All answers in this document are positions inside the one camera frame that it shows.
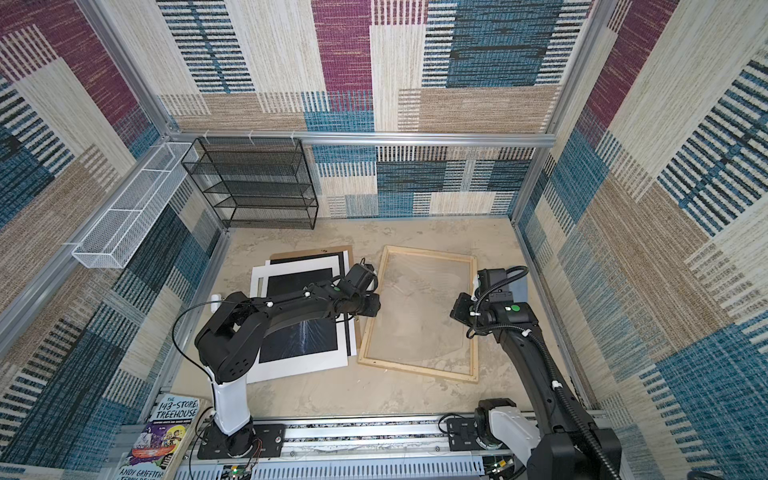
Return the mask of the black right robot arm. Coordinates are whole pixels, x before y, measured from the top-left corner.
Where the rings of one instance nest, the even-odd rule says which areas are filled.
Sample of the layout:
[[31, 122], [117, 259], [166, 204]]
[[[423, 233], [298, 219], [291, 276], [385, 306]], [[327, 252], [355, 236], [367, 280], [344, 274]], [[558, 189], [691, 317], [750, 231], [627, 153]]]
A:
[[525, 266], [483, 269], [474, 292], [460, 294], [450, 316], [470, 339], [491, 336], [510, 358], [535, 419], [506, 398], [481, 400], [474, 412], [476, 441], [486, 450], [505, 447], [530, 479], [617, 479], [622, 447], [601, 428], [569, 388], [550, 354], [532, 308], [515, 298], [512, 283]]

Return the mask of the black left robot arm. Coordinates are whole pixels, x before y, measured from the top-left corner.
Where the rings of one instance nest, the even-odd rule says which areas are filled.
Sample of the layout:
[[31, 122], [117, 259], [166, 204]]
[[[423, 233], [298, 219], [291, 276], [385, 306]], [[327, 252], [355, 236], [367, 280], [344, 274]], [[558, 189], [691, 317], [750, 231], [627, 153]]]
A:
[[268, 297], [237, 291], [219, 308], [194, 339], [199, 359], [181, 356], [208, 378], [213, 393], [211, 425], [205, 430], [203, 458], [245, 458], [266, 448], [247, 405], [246, 376], [259, 357], [264, 339], [313, 320], [337, 321], [374, 317], [381, 303], [374, 267], [364, 261], [344, 275], [310, 283], [300, 290]]

